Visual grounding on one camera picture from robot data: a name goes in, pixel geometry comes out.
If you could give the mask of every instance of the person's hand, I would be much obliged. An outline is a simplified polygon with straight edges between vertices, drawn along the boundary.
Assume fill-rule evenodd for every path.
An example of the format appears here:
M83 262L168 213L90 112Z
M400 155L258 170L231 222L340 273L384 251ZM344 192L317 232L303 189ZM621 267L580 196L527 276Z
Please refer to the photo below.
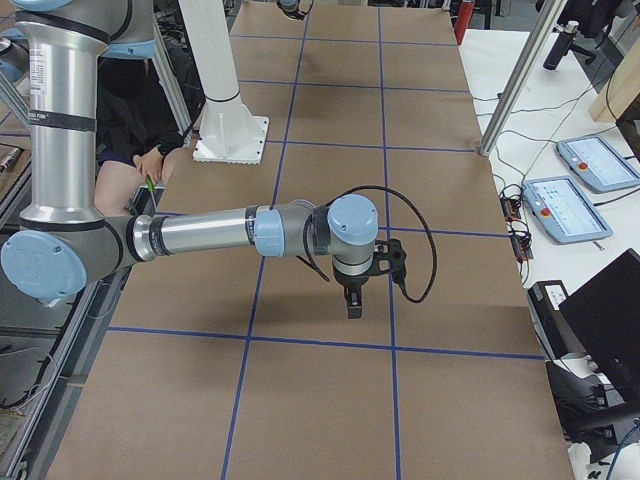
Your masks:
M162 154L157 148L149 150L142 156L134 155L133 163L143 179L148 176L154 185L162 180Z

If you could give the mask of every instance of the black monitor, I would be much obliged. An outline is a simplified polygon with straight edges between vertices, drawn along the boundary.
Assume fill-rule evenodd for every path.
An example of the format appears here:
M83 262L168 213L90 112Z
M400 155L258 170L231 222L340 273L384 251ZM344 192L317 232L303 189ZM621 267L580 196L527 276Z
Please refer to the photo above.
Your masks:
M624 252L560 311L622 398L640 401L640 256Z

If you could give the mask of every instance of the tablet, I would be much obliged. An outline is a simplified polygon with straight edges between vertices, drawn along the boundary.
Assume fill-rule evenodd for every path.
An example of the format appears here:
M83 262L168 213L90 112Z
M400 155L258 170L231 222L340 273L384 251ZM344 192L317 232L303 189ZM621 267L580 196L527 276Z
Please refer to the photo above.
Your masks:
M595 192L640 185L640 174L598 135L563 140L556 149L569 168Z
M547 234L558 243L587 242L613 234L569 176L525 180L523 197Z

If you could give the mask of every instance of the red object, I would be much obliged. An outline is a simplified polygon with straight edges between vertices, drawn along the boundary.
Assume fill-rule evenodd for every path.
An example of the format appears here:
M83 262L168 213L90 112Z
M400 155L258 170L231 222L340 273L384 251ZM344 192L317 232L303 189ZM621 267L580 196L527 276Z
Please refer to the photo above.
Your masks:
M474 0L462 0L462 3L460 3L458 19L456 20L456 24L453 26L453 33L456 36L456 42L458 42L458 45L462 44L462 39L467 31L467 27L469 26L469 21L473 16L473 8L475 6L476 2Z

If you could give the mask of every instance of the white sticker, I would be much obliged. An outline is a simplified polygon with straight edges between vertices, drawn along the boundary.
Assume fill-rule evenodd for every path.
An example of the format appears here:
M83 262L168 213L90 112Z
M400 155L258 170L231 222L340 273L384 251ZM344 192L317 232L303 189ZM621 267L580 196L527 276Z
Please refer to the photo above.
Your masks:
M47 93L47 57L44 50L39 48L29 50L29 68L31 95L44 95Z
M560 310L560 304L567 299L562 287L560 285L546 285L544 288L547 290L547 295L549 296L549 300L551 300L553 309Z

